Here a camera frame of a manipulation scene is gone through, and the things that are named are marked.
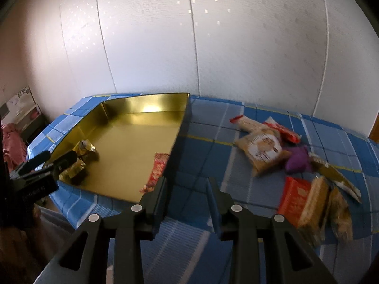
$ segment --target white circle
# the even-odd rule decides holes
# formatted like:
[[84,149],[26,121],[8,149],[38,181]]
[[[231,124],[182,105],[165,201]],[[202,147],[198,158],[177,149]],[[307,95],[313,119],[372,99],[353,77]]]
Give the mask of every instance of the white circle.
[[233,205],[230,209],[234,212],[240,212],[242,210],[242,207],[240,205]]
[[133,205],[133,206],[131,207],[131,210],[134,211],[134,212],[139,212],[139,211],[142,210],[142,206],[139,205],[139,204]]
[[88,220],[89,220],[90,222],[96,222],[99,218],[100,218],[100,217],[99,217],[99,215],[98,215],[97,213],[93,213],[92,215],[90,215],[90,216],[88,217]]
[[284,222],[284,217],[282,215],[274,215],[274,220],[276,222],[282,223]]

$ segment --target pink fabric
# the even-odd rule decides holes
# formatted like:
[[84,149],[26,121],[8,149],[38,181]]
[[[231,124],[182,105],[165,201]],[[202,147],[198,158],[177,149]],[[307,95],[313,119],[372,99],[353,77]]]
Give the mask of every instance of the pink fabric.
[[9,172],[25,161],[26,145],[20,137],[15,124],[5,124],[3,130],[3,155],[8,165]]

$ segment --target table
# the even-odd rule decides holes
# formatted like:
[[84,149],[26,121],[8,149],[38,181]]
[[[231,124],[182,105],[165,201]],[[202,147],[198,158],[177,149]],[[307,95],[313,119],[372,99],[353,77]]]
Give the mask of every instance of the table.
[[[100,102],[138,94],[85,97],[56,118],[28,147],[28,157],[56,145],[83,116]],[[354,240],[339,244],[330,228],[315,251],[339,283],[358,283],[379,251],[379,148],[367,137],[331,122],[297,112],[257,104],[191,96],[192,118],[176,174],[168,216],[152,242],[142,241],[145,283],[228,283],[231,242],[213,233],[205,196],[205,179],[215,177],[222,191],[254,214],[276,213],[285,172],[251,176],[251,164],[233,145],[243,133],[229,118],[244,114],[259,122],[271,116],[302,135],[301,143],[338,168],[361,191],[362,204],[349,203]],[[311,181],[314,174],[295,174]],[[58,182],[54,203],[74,226],[91,213],[119,213],[130,203],[89,193]],[[265,274],[261,273],[262,283]]]

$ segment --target gold tray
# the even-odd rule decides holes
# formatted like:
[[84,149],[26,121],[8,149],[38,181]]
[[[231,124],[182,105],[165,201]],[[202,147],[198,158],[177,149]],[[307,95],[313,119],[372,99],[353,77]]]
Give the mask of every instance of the gold tray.
[[139,190],[149,179],[154,155],[171,153],[188,111],[188,93],[103,101],[64,137],[50,162],[78,141],[89,139],[100,160],[87,165],[88,176],[77,188],[139,202],[143,195]]

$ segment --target round label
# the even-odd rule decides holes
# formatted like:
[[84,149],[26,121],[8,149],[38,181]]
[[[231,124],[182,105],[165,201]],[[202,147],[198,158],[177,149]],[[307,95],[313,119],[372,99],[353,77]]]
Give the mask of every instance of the round label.
[[278,139],[272,134],[257,135],[249,144],[248,152],[259,161],[270,162],[282,151]]

